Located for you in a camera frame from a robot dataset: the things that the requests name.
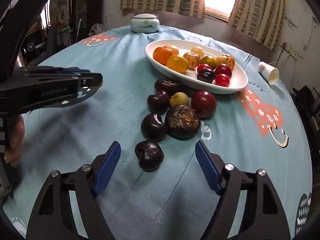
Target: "plate of fruit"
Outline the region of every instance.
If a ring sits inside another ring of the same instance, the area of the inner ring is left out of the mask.
[[[196,90],[232,94],[244,89],[248,77],[228,54],[183,40],[159,40],[146,47],[152,65],[168,78]]]

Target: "jar lid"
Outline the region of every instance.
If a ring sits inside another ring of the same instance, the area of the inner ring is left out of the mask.
[[[136,18],[136,19],[156,19],[158,17],[153,14],[142,13],[142,14],[137,14],[134,18]]]

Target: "orange fruit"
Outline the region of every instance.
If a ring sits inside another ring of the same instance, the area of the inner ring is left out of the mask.
[[[215,70],[216,67],[217,67],[217,65],[218,65],[217,62],[216,62],[216,60],[215,60],[214,57],[212,57],[212,56],[205,56],[205,57],[203,57],[203,58],[201,59],[200,64],[208,64],[208,65],[212,68],[212,70]]]
[[[232,64],[232,68],[231,69],[233,69],[235,67],[235,64],[236,64],[235,59],[229,54],[224,54],[224,56],[228,57],[231,60],[231,64]]]
[[[164,45],[163,48],[171,49],[173,54],[178,54],[179,55],[179,49],[177,46],[174,45]]]
[[[198,54],[200,56],[200,58],[204,57],[204,52],[201,47],[193,47],[190,52]]]
[[[196,53],[187,52],[183,57],[189,62],[189,69],[195,69],[200,65],[201,58]]]
[[[227,56],[220,56],[216,58],[216,63],[217,66],[219,66],[220,64],[226,64],[227,66],[229,66],[231,69],[232,67],[232,63],[231,60],[227,57]]]
[[[173,54],[168,58],[167,67],[176,72],[185,73],[188,70],[189,62],[183,56]]]
[[[171,49],[158,47],[153,51],[153,59],[162,65],[166,65],[168,58],[173,55]]]

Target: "silver bolt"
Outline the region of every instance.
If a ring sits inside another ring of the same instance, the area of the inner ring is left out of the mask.
[[[50,175],[51,177],[57,177],[59,175],[59,171],[56,171],[56,170],[51,171]]]
[[[260,176],[264,176],[264,175],[267,174],[266,171],[263,170],[263,169],[258,170],[258,173],[259,173]]]
[[[228,171],[232,171],[235,168],[231,163],[227,163],[224,167]]]
[[[81,169],[82,169],[83,171],[89,171],[89,170],[91,169],[91,166],[90,166],[89,164],[85,164],[85,165],[83,165],[83,166],[81,167]]]

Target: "red cherry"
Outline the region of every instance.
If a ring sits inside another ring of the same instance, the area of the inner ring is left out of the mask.
[[[217,100],[207,91],[199,91],[191,98],[191,107],[200,118],[210,117],[217,108]]]
[[[207,69],[211,69],[212,68],[208,65],[208,64],[200,64],[198,67],[197,67],[197,73],[199,73],[201,70],[203,70],[204,68],[207,68]]]
[[[228,76],[228,78],[231,78],[232,76],[231,68],[226,64],[220,64],[219,66],[217,66],[215,73],[216,75],[225,74]]]
[[[225,74],[219,74],[216,76],[215,84],[221,87],[228,87],[230,85],[230,79]]]

